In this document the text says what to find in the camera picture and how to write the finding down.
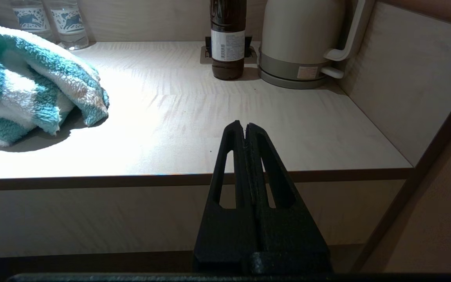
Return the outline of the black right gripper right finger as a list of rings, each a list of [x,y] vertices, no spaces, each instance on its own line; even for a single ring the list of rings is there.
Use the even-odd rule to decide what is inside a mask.
[[[252,272],[330,273],[328,245],[267,132],[249,123],[246,141],[260,245]]]

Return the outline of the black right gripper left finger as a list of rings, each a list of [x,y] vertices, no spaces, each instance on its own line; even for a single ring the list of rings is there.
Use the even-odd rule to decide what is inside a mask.
[[[249,184],[245,135],[240,121],[225,127],[197,240],[193,269],[204,273],[246,273],[257,250],[252,190]],[[233,152],[236,207],[220,205],[227,155]]]

